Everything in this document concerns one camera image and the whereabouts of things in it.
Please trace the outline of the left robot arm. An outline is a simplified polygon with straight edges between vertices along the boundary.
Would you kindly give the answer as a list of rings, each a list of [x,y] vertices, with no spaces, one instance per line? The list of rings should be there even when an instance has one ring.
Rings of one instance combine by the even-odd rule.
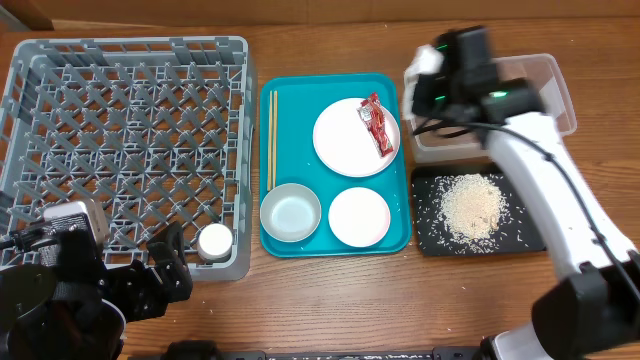
[[[189,299],[193,281],[183,228],[173,222],[149,242],[153,260],[107,268],[92,231],[41,221],[13,231],[2,248],[51,250],[49,265],[1,272],[1,356],[4,359],[115,359],[127,324],[164,316]]]

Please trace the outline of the white cup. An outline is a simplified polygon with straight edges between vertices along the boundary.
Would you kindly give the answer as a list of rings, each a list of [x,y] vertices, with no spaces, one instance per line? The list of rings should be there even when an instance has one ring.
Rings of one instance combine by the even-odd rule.
[[[231,253],[233,233],[225,225],[212,223],[205,226],[197,239],[197,251],[205,261],[225,259]]]

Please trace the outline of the white tissue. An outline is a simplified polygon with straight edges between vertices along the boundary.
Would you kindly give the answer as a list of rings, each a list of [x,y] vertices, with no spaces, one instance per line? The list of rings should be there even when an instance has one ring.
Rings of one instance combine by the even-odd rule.
[[[444,56],[432,45],[423,45],[416,49],[416,54],[411,64],[403,75],[404,91],[401,110],[404,120],[412,120],[416,117],[413,113],[413,96],[420,75],[435,75],[441,69]]]

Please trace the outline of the red ketchup sachet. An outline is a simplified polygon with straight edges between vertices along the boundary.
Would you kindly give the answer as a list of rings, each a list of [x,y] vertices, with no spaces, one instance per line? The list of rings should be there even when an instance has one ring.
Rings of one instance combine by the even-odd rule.
[[[362,100],[357,113],[371,135],[381,158],[393,151],[393,145],[386,132],[386,118],[378,94],[373,92]]]

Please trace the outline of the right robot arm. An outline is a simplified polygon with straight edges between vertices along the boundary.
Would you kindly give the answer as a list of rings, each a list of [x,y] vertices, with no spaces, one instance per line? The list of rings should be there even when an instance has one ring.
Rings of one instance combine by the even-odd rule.
[[[504,80],[482,26],[418,48],[403,114],[418,132],[473,134],[528,209],[557,284],[528,324],[484,339],[479,359],[581,359],[639,338],[639,252],[611,221],[566,150],[538,90]]]

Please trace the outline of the wooden chopstick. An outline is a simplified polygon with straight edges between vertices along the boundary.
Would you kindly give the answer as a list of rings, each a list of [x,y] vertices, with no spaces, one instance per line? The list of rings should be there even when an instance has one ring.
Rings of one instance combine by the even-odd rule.
[[[279,100],[279,96],[278,96],[278,91],[274,90],[273,91],[273,96],[272,96],[272,145],[271,145],[271,151],[272,151],[272,156],[271,156],[271,160],[272,160],[272,165],[271,165],[271,187],[272,189],[275,188],[276,185],[276,174],[277,174],[277,138],[278,138],[278,100]]]
[[[273,136],[273,91],[269,92],[268,149],[267,149],[267,192],[272,188],[272,136]]]

